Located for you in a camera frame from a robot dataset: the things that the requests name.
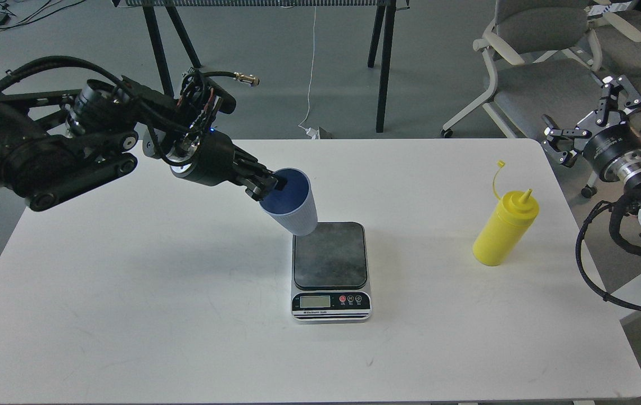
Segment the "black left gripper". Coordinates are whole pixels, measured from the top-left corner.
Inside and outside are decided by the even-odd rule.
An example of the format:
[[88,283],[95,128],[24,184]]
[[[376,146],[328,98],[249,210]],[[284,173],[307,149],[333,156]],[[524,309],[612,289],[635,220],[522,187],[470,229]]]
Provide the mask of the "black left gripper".
[[262,201],[273,190],[285,189],[288,179],[270,171],[259,160],[234,145],[220,131],[210,132],[202,139],[191,162],[173,166],[171,172],[177,178],[205,186],[229,182],[244,186],[246,195],[254,201]]

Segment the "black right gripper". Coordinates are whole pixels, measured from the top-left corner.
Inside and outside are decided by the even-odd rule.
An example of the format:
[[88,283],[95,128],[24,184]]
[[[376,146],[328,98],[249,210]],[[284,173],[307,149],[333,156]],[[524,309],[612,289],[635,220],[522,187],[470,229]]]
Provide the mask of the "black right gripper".
[[[641,113],[641,92],[628,76],[604,77],[601,79],[601,90],[596,108],[596,125],[607,126],[611,112],[625,115]],[[541,147],[547,157],[563,167],[574,167],[582,153],[601,181],[618,182],[620,177],[616,167],[624,163],[616,164],[616,161],[624,158],[641,161],[641,133],[626,121],[593,135],[590,130],[579,127],[561,129],[547,114],[541,118],[546,125]]]

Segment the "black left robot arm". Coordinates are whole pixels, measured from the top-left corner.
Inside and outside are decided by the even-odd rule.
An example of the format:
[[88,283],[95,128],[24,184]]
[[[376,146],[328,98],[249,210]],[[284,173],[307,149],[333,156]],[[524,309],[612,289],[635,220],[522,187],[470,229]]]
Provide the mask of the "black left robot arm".
[[[23,79],[63,68],[94,71],[104,80],[90,79],[81,89],[6,93]],[[217,113],[236,107],[215,77],[259,82],[192,67],[173,96],[78,57],[40,57],[8,71],[0,79],[0,188],[22,197],[30,210],[48,210],[130,174],[138,164],[132,149],[143,141],[144,154],[163,161],[179,179],[205,186],[229,182],[256,201],[284,190],[284,176],[213,128]]]

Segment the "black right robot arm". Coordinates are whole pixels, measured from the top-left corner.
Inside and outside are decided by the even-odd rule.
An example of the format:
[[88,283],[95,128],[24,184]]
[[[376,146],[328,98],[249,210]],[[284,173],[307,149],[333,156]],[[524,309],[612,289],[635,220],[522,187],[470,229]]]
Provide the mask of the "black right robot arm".
[[630,123],[630,116],[641,112],[641,94],[626,76],[607,76],[600,86],[598,106],[573,128],[560,128],[549,115],[543,115],[546,129],[540,143],[556,163],[572,167],[577,158],[583,158],[598,180],[623,185],[618,200],[597,203],[583,221],[575,243],[576,264],[586,284],[604,302],[641,311],[641,305],[617,298],[593,282],[581,257],[590,224],[604,212],[610,213],[608,233],[613,243],[641,257],[641,133]]

